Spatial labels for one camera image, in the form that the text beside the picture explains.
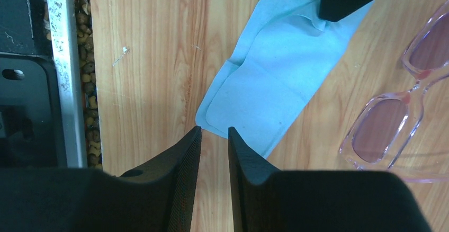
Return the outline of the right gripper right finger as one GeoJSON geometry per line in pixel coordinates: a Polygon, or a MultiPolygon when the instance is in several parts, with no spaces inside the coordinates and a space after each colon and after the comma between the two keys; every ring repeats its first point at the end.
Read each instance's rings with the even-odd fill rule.
{"type": "Polygon", "coordinates": [[[430,231],[412,192],[377,171],[283,171],[228,130],[235,231],[430,231]]]}

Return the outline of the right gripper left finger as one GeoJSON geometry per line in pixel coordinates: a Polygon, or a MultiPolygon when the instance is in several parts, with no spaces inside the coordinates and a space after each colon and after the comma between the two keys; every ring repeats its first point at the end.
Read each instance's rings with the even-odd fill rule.
{"type": "Polygon", "coordinates": [[[189,231],[202,131],[121,176],[98,168],[1,170],[1,231],[189,231]]]}

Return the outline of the blue cleaning cloth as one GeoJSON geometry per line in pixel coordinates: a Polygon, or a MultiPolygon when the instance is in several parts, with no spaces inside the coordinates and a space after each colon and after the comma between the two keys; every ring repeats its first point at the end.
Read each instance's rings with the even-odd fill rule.
{"type": "Polygon", "coordinates": [[[195,122],[227,137],[234,127],[268,157],[314,96],[370,9],[334,23],[320,0],[259,0],[236,47],[212,81],[195,122]]]}

